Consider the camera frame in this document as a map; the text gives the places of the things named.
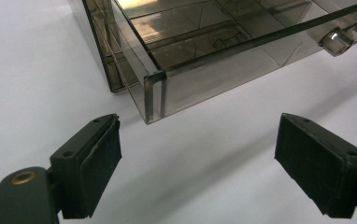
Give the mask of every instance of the transparent plastic box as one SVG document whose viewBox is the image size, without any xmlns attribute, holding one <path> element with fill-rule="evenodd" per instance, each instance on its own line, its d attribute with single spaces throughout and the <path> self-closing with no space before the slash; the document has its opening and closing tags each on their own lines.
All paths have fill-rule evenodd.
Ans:
<svg viewBox="0 0 357 224">
<path fill-rule="evenodd" d="M 357 0 L 70 0 L 112 91 L 146 123 L 325 49 L 357 44 Z"/>
</svg>

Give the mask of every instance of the white backdrop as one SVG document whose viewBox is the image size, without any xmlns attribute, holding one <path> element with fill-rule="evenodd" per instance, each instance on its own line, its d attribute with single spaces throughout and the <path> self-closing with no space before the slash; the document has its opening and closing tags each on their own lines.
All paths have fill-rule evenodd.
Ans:
<svg viewBox="0 0 357 224">
<path fill-rule="evenodd" d="M 121 117 L 123 159 L 92 219 L 62 223 L 357 223 L 330 219 L 274 160 L 279 117 L 357 146 L 357 46 L 325 52 L 147 126 L 112 94 L 66 0 L 0 0 L 0 180 L 90 120 Z"/>
</svg>

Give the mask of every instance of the white table surface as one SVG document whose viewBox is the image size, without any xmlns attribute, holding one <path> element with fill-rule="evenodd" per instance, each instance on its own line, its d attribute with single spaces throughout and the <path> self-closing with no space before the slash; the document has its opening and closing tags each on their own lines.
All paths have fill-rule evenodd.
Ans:
<svg viewBox="0 0 357 224">
<path fill-rule="evenodd" d="M 66 0 L 0 0 L 0 181 L 90 120 L 121 117 L 123 158 L 92 219 L 62 223 L 357 223 L 324 217 L 274 160 L 279 117 L 357 146 L 357 46 L 320 52 L 146 125 L 112 94 Z"/>
</svg>

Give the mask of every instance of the clamp jaw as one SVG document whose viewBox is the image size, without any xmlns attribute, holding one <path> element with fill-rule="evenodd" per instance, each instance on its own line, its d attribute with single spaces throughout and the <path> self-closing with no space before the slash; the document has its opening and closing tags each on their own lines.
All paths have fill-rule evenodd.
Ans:
<svg viewBox="0 0 357 224">
<path fill-rule="evenodd" d="M 357 147 L 309 119 L 283 114 L 275 159 L 323 214 L 352 217 L 357 206 Z"/>
<path fill-rule="evenodd" d="M 50 157 L 51 167 L 30 167 L 0 183 L 0 223 L 59 223 L 91 217 L 121 159 L 117 115 L 89 122 Z"/>
</svg>

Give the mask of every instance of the screw hole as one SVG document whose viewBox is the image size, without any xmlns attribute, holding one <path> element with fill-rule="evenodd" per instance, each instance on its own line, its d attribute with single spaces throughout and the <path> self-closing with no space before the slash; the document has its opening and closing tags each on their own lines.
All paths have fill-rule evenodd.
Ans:
<svg viewBox="0 0 357 224">
<path fill-rule="evenodd" d="M 350 156 L 357 156 L 357 153 L 354 152 L 354 151 L 350 151 L 350 152 L 348 152 L 348 154 L 349 154 Z"/>
<path fill-rule="evenodd" d="M 65 153 L 63 153 L 63 156 L 64 157 L 70 157 L 70 156 L 72 156 L 74 154 L 74 152 L 72 152 L 72 151 L 66 151 Z"/>
</svg>

